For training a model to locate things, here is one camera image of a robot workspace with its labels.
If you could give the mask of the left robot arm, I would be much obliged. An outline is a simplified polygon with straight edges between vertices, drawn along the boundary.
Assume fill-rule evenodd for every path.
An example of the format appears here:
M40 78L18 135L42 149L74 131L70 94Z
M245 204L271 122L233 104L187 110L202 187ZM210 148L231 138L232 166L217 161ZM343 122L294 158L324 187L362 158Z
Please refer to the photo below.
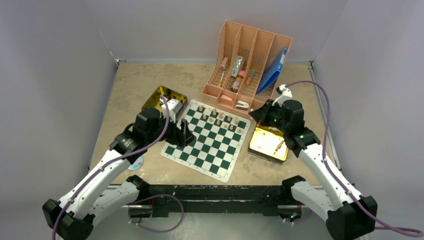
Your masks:
M142 205L156 198L150 184L134 175L114 192L101 196L118 175L130 167L157 142L166 141L181 148L196 140L182 119L179 124L154 107L143 109L110 144L100 162L83 180L59 200L47 200L42 211L52 229L51 238L85 240L95 225L112 211L136 203Z

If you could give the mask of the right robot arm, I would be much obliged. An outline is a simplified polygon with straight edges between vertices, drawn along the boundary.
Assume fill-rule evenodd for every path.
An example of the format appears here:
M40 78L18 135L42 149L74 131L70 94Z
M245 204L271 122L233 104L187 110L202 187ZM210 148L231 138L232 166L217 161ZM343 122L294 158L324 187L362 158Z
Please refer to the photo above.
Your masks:
M269 99L249 115L257 124L283 133L285 145L315 175L323 192L295 177L283 182L280 196L288 204L306 204L324 222L334 240L355 240L373 232L378 204L372 196L363 196L326 156L316 134L305 126L302 104L293 99L282 104Z

